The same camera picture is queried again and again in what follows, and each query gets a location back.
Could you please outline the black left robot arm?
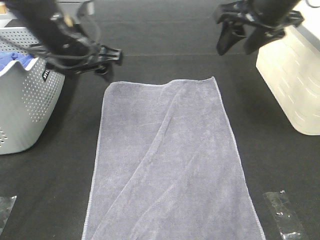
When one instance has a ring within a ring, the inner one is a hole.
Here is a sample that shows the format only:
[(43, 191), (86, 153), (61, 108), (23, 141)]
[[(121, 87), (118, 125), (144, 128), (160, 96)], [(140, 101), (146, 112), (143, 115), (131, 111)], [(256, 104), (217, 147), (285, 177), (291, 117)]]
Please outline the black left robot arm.
[(95, 27), (95, 37), (88, 35), (80, 23), (67, 14), (55, 0), (6, 0), (5, 6), (38, 39), (25, 48), (35, 57), (46, 60), (49, 70), (61, 74), (94, 72), (108, 79), (113, 65), (123, 63), (123, 52), (100, 44), (101, 29), (81, 4), (78, 17), (84, 17)]

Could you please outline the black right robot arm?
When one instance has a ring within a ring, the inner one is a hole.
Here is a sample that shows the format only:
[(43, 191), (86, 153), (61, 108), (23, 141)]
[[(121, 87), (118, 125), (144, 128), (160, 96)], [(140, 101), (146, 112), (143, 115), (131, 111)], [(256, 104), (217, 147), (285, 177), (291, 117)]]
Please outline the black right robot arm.
[(286, 36), (285, 28), (299, 27), (305, 20), (294, 10), (298, 0), (238, 0), (220, 4), (214, 20), (222, 24), (216, 49), (220, 56), (243, 39), (246, 54)]

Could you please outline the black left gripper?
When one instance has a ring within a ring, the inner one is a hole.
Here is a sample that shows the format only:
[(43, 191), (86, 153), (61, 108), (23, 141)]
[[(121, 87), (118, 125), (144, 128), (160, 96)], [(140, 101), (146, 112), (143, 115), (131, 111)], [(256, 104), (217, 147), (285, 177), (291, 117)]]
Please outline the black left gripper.
[(100, 51), (100, 45), (67, 14), (41, 15), (37, 19), (37, 38), (37, 56), (45, 58), (52, 69), (60, 72), (79, 73), (94, 64), (96, 75), (113, 75), (113, 64), (123, 64), (121, 49), (102, 45)]

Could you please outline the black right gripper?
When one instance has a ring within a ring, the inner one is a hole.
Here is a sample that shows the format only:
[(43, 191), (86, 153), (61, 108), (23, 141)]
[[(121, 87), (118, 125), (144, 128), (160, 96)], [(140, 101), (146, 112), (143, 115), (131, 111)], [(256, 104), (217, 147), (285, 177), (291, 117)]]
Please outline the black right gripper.
[[(245, 39), (244, 52), (250, 55), (264, 45), (281, 40), (288, 26), (298, 27), (305, 20), (294, 10), (298, 0), (237, 0), (220, 4), (213, 16), (222, 30), (216, 49), (220, 56), (226, 54), (239, 41)], [(245, 25), (253, 26), (246, 30)]]

